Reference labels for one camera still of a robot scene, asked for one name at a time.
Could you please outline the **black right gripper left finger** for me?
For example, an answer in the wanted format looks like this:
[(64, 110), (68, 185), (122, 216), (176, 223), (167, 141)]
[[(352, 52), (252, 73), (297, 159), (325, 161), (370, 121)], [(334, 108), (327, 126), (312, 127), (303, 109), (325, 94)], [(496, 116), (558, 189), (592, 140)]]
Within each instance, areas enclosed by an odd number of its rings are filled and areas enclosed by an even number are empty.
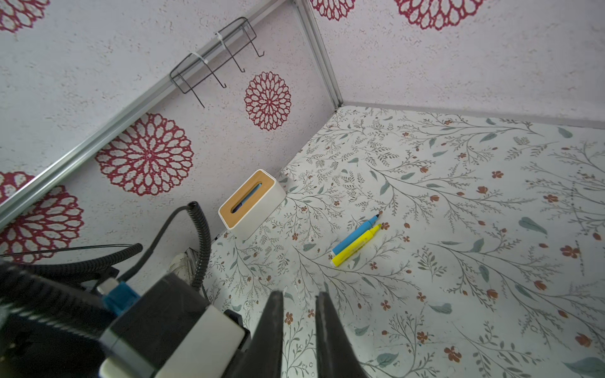
[(224, 377), (280, 377), (283, 315), (283, 292), (273, 291), (267, 299), (248, 348), (236, 352)]

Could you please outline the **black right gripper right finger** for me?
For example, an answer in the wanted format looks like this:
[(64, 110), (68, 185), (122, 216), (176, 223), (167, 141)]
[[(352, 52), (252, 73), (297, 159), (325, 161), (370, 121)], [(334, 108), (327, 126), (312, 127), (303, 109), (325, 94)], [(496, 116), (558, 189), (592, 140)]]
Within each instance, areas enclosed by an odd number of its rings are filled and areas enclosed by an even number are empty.
[(318, 377), (367, 377), (327, 292), (316, 297), (315, 324)]

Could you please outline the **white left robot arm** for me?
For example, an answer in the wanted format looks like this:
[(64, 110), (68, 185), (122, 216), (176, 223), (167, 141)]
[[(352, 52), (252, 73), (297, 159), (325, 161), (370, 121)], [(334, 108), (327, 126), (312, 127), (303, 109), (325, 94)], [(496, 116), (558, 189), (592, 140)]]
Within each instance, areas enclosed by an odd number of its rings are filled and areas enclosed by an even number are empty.
[(1, 262), (1, 375), (95, 377), (99, 338), (114, 320), (88, 280), (117, 275), (114, 265), (138, 255), (137, 243), (101, 258), (56, 265)]

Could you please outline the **yellow highlighter pen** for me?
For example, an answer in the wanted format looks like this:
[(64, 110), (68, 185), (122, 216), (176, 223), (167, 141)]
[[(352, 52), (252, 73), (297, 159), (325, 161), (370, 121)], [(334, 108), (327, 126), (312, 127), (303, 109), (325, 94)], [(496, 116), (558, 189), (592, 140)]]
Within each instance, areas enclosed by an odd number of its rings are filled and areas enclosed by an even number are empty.
[(359, 238), (352, 242), (349, 246), (343, 249), (338, 255), (332, 259), (332, 264), (335, 267), (341, 266), (345, 261), (348, 260), (352, 255), (361, 250), (368, 242), (370, 242), (376, 234), (381, 230), (381, 225), (376, 225), (370, 230), (364, 232)]

